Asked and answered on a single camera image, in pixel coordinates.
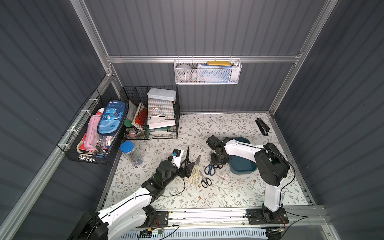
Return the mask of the small black handled scissors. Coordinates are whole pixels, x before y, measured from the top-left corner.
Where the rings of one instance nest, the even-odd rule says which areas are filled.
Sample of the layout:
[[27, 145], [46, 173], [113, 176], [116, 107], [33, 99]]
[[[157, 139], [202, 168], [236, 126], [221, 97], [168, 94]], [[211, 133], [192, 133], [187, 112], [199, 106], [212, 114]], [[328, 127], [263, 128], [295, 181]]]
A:
[[212, 180], [209, 179], [209, 178], [207, 178], [207, 177], [203, 174], [203, 172], [202, 172], [201, 170], [199, 170], [199, 173], [200, 173], [200, 175], [201, 175], [201, 177], [202, 177], [202, 180], [201, 180], [201, 185], [202, 185], [202, 187], [203, 187], [203, 188], [208, 188], [209, 186], [211, 186], [211, 185], [212, 185]]

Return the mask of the large black scissors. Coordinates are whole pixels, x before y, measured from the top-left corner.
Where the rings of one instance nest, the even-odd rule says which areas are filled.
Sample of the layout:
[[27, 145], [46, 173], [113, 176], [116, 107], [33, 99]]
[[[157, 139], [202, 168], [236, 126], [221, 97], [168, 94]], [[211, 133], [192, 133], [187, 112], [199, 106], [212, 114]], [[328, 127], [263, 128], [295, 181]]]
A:
[[190, 159], [189, 159], [189, 153], [190, 153], [190, 148], [188, 147], [188, 148], [187, 148], [186, 158], [185, 158], [184, 161], [190, 161]]

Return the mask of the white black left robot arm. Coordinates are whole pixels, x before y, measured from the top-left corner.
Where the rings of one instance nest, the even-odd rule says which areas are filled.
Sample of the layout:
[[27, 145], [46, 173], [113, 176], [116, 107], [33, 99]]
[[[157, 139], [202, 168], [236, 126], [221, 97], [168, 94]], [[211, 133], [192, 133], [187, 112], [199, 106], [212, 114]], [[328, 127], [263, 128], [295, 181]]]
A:
[[98, 212], [85, 212], [68, 239], [116, 240], [136, 227], [152, 224], [155, 210], [151, 203], [164, 196], [165, 187], [175, 177], [189, 178], [195, 164], [185, 160], [177, 168], [171, 161], [162, 161], [154, 175], [131, 196]]

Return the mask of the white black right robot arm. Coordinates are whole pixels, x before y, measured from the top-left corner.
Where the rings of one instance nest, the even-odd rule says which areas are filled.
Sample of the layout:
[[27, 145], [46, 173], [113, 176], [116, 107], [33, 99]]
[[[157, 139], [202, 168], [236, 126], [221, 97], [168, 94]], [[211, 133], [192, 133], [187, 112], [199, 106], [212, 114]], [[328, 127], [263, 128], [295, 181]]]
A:
[[232, 173], [244, 175], [259, 171], [266, 184], [265, 199], [260, 210], [248, 210], [246, 217], [250, 224], [283, 224], [289, 219], [282, 204], [282, 189], [290, 170], [290, 164], [272, 143], [263, 146], [252, 145], [244, 138], [219, 140], [212, 135], [206, 141], [214, 151], [206, 175], [213, 175], [216, 169], [229, 164]]

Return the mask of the teal plastic storage box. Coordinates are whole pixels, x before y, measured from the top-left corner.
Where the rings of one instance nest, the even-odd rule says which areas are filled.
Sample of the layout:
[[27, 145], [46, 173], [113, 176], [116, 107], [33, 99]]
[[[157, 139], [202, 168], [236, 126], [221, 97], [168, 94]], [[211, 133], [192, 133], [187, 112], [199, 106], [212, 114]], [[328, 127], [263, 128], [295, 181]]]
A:
[[246, 175], [257, 170], [256, 162], [237, 155], [229, 155], [230, 170], [235, 175]]

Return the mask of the white plastic flat box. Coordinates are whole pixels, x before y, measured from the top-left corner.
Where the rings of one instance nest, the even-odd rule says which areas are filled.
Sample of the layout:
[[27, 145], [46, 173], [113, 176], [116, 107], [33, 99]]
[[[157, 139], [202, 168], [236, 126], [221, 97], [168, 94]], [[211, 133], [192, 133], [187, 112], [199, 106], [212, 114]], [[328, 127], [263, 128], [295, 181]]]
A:
[[175, 101], [177, 96], [177, 91], [175, 90], [166, 90], [151, 88], [147, 96], [149, 99], [164, 100], [164, 101]]

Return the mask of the black stapler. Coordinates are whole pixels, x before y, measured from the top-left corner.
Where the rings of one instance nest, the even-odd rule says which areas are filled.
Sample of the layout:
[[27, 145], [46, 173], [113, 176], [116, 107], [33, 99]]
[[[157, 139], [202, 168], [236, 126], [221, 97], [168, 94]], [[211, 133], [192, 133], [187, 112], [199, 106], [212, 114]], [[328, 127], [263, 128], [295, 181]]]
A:
[[269, 131], [270, 131], [270, 127], [261, 118], [257, 118], [255, 120], [255, 122], [258, 125], [259, 130], [262, 133], [262, 135], [265, 137], [268, 136]]

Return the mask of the green folder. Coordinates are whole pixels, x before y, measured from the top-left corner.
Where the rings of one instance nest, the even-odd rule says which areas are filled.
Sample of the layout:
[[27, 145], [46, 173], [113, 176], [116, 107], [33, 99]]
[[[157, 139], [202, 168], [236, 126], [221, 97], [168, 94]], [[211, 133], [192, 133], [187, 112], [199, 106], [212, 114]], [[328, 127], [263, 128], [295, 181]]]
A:
[[152, 135], [171, 135], [174, 132], [174, 126], [148, 129], [148, 131]]

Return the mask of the blue lid pen tube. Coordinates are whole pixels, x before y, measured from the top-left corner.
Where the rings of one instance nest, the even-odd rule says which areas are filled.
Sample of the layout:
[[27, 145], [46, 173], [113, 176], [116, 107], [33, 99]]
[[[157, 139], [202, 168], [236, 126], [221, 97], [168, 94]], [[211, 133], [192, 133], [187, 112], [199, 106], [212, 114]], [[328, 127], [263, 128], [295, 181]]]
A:
[[143, 160], [137, 152], [133, 142], [126, 141], [122, 143], [120, 150], [134, 167], [138, 167], [142, 164]]

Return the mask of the checkered notebook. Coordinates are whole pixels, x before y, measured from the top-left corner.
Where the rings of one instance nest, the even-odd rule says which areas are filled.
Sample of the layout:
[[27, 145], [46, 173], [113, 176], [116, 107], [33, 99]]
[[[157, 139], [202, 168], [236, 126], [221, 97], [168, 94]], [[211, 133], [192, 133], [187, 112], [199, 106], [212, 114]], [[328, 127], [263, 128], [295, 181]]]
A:
[[175, 119], [173, 101], [148, 98], [148, 120], [159, 117], [165, 120]]

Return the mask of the blue white packet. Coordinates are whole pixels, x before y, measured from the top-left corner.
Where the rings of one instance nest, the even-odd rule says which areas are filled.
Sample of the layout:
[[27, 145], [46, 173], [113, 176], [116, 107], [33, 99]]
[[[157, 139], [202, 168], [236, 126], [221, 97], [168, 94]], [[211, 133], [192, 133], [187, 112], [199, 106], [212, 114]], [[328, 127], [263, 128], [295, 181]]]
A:
[[232, 67], [198, 65], [198, 81], [205, 83], [228, 83]]

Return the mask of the white mesh hanging basket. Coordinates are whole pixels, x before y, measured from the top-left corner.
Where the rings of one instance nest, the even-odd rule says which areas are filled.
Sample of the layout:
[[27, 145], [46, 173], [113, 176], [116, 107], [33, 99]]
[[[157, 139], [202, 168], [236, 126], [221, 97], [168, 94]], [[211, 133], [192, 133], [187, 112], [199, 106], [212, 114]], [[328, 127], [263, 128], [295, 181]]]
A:
[[238, 59], [229, 61], [174, 60], [175, 83], [178, 85], [236, 85], [242, 71]]

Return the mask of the blue dinosaur pencil case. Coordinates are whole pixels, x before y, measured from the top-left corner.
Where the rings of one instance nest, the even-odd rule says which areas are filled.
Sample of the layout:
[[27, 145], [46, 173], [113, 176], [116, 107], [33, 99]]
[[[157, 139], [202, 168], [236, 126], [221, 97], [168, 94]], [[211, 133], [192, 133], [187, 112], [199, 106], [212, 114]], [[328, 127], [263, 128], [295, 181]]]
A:
[[128, 112], [127, 104], [123, 101], [108, 102], [99, 121], [97, 132], [100, 136], [114, 136], [122, 127]]

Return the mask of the white tape roll in basket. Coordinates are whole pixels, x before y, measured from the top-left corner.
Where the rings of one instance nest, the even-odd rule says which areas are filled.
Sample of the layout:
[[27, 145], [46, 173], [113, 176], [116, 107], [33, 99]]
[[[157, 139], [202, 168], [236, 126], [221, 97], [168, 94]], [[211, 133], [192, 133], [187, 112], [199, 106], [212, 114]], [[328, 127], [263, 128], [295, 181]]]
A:
[[187, 82], [192, 77], [192, 67], [182, 64], [176, 67], [175, 74], [179, 82]]

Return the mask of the yellow item in basket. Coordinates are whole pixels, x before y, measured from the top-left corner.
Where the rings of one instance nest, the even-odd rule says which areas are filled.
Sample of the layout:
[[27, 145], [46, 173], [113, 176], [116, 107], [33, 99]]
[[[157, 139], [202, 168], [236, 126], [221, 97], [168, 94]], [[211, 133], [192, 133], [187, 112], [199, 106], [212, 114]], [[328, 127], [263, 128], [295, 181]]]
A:
[[229, 61], [208, 61], [207, 65], [209, 66], [221, 66], [221, 67], [231, 67], [231, 62]]

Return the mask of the pink pencil case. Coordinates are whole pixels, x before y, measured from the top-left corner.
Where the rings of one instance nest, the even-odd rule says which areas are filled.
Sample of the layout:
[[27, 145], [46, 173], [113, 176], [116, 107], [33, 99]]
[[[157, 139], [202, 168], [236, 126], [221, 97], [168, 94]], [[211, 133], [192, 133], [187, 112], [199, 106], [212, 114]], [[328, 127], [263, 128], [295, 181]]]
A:
[[101, 117], [102, 115], [93, 115], [90, 118], [85, 141], [84, 141], [84, 148], [87, 151], [96, 150], [96, 144], [99, 141], [99, 134], [97, 132], [97, 129], [98, 129], [98, 124], [100, 122]]

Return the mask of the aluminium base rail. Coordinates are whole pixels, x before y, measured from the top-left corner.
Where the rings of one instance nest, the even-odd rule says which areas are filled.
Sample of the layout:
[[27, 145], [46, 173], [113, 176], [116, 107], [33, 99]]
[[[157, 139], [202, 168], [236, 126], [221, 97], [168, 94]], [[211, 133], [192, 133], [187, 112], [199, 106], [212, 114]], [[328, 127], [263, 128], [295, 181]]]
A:
[[178, 209], [170, 210], [167, 212], [167, 216], [160, 218], [157, 216], [155, 210], [154, 221], [152, 224], [144, 224], [141, 227], [150, 228], [152, 225], [162, 224], [167, 225], [168, 222], [179, 223], [180, 225], [192, 225], [198, 226], [218, 226], [226, 224], [249, 224], [257, 226], [266, 226], [268, 228], [281, 228], [283, 230], [288, 229], [288, 224], [297, 223], [301, 220], [330, 222], [325, 207], [323, 206], [287, 206], [284, 207], [289, 222], [283, 224], [250, 224], [249, 219], [246, 217], [248, 210], [260, 210], [258, 208], [213, 208], [213, 209]]

